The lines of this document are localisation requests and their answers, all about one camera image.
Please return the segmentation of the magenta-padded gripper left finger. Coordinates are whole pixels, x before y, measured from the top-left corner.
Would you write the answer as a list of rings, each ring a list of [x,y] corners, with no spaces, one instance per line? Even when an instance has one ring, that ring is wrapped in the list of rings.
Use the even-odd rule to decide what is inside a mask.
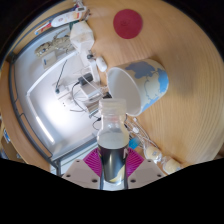
[[[102,164],[98,149],[92,150],[83,159],[76,159],[62,176],[63,179],[83,188],[102,188]]]

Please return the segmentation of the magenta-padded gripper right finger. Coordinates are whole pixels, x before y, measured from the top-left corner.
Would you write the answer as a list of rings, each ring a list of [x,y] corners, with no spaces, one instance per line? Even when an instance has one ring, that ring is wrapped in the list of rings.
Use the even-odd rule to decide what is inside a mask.
[[[125,189],[141,188],[163,176],[163,172],[151,159],[144,159],[135,150],[129,148],[125,163]]]

